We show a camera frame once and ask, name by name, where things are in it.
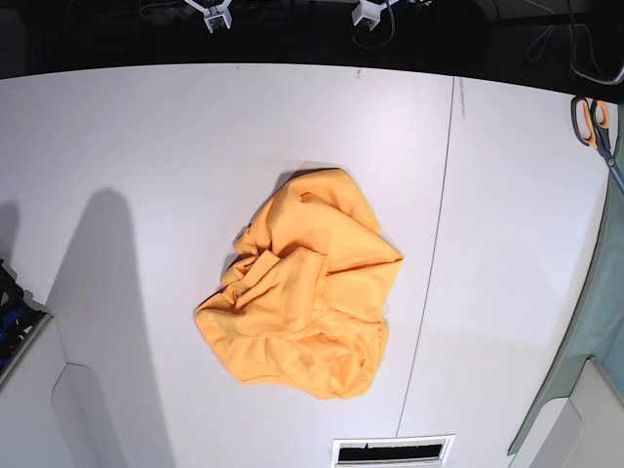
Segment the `orange t-shirt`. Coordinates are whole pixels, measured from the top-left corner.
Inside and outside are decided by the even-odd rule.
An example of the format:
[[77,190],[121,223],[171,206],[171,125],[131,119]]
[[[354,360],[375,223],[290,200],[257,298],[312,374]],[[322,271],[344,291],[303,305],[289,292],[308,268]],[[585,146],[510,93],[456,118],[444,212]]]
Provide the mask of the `orange t-shirt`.
[[195,312],[216,358],[246,385],[321,400],[365,394],[388,339],[386,298],[403,262],[348,173],[286,181],[235,240],[218,292]]

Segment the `white table slot vent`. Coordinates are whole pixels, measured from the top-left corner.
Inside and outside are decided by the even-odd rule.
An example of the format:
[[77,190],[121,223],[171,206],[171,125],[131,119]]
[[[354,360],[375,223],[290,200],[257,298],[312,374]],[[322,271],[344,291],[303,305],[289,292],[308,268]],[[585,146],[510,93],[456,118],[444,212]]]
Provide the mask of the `white table slot vent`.
[[331,467],[443,467],[454,441],[455,435],[336,439]]

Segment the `blue black clutter bin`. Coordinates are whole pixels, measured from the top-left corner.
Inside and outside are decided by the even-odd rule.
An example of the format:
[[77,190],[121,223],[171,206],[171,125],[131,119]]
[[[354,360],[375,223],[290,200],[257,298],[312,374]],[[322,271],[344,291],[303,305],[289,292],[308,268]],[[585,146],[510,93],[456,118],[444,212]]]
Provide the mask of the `blue black clutter bin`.
[[46,312],[26,302],[24,289],[1,260],[1,372],[9,368],[26,340],[46,317]]

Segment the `green cloth at right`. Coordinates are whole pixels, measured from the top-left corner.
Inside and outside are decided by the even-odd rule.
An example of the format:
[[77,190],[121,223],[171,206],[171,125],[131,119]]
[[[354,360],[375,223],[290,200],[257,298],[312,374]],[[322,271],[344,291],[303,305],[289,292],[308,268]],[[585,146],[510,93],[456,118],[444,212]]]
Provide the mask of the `green cloth at right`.
[[[623,174],[623,141],[610,145]],[[514,467],[623,464],[623,192],[609,171],[575,310],[508,453]]]

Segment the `orange handled scissors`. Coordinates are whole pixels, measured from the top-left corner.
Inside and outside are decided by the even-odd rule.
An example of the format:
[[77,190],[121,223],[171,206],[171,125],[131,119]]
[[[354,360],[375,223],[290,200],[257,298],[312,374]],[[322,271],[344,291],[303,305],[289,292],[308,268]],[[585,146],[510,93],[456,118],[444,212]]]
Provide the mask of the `orange handled scissors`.
[[576,96],[570,102],[570,117],[577,140],[599,152],[617,188],[623,192],[623,174],[611,150],[609,114],[605,103],[600,99],[588,100]]

